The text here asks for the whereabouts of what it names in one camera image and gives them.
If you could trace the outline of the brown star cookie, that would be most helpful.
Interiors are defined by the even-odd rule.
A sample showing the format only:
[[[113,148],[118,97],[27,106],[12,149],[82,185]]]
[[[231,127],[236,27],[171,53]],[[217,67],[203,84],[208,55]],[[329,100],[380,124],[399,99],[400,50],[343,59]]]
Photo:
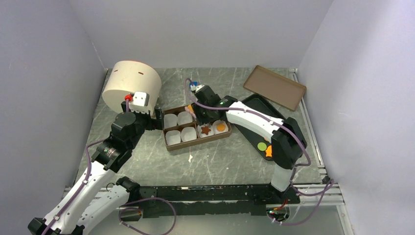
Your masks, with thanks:
[[[211,129],[208,126],[201,127],[201,133],[204,135],[208,135],[211,132]]]

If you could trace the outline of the small round orange cookie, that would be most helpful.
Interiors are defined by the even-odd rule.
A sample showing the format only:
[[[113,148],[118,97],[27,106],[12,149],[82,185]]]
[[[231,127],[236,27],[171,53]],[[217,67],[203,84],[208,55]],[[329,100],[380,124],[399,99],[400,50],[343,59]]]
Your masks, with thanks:
[[[218,133],[225,132],[226,129],[227,129],[227,125],[224,124],[224,123],[220,123],[220,124],[216,125],[216,130],[217,130]]]

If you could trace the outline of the brown divided cookie box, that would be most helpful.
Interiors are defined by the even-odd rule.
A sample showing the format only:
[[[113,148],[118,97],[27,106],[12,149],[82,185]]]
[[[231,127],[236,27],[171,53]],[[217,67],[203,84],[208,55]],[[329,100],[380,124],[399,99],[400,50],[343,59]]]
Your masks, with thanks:
[[[177,115],[178,113],[185,111],[184,110],[184,107],[185,106],[181,106],[181,107],[177,107],[177,108],[172,108],[172,109],[165,110],[163,116],[165,114],[176,114]],[[172,128],[163,129],[163,136],[164,136],[164,140],[165,140],[166,149],[168,151],[174,151],[174,150],[183,149],[183,148],[186,148],[186,147],[191,147],[191,146],[198,145],[198,144],[207,143],[207,142],[210,142],[210,141],[215,141],[215,140],[220,140],[220,139],[227,138],[227,137],[229,137],[231,135],[231,126],[230,126],[230,124],[228,122],[226,122],[226,123],[227,123],[228,128],[229,128],[229,130],[227,132],[221,133],[221,134],[217,134],[217,135],[214,134],[212,136],[208,136],[208,137],[205,137],[205,138],[200,138],[199,137],[199,134],[198,134],[198,131],[197,131],[197,126],[199,124],[197,123],[197,121],[194,121],[194,120],[193,120],[192,123],[188,123],[188,124],[184,124],[184,125],[177,125],[177,126],[172,127]],[[165,133],[167,131],[171,131],[171,130],[179,130],[181,132],[182,129],[185,128],[185,127],[194,127],[196,129],[196,131],[197,131],[197,139],[196,140],[193,140],[193,141],[181,142],[179,144],[175,144],[175,145],[168,146],[166,144]]]

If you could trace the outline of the pink cat-paw tongs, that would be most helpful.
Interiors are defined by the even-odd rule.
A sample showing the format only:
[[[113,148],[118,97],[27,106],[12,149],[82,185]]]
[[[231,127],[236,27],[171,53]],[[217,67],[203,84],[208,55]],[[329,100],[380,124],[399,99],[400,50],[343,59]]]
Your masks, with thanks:
[[[189,105],[185,106],[185,107],[184,107],[184,110],[185,110],[188,114],[190,114],[190,115],[192,116],[192,118],[193,118],[193,120],[194,120],[194,121],[196,121],[196,120],[197,120],[196,114],[195,114],[195,112],[194,112],[193,107],[192,107],[192,105],[191,105],[191,104],[189,104]]]

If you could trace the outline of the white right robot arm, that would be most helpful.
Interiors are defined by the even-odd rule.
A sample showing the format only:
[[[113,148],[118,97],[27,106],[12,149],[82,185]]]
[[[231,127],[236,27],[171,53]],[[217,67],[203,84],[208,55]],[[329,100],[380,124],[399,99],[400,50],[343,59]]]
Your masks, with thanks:
[[[269,197],[275,203],[286,199],[297,160],[308,155],[305,150],[307,143],[297,121],[263,114],[231,96],[220,98],[207,85],[190,83],[187,89],[192,101],[190,111],[199,124],[224,120],[260,135],[271,144],[271,157],[276,165]]]

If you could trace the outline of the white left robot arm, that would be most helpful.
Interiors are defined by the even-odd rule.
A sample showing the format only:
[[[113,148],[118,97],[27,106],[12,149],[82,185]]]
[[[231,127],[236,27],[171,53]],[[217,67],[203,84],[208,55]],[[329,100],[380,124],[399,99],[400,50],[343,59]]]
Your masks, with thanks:
[[[109,136],[96,141],[97,149],[87,155],[87,168],[61,202],[43,218],[33,218],[28,229],[33,235],[87,235],[117,207],[135,205],[140,185],[122,177],[112,190],[94,201],[95,196],[131,158],[146,130],[163,128],[163,112],[154,115],[131,110],[122,102],[122,113],[111,125]]]

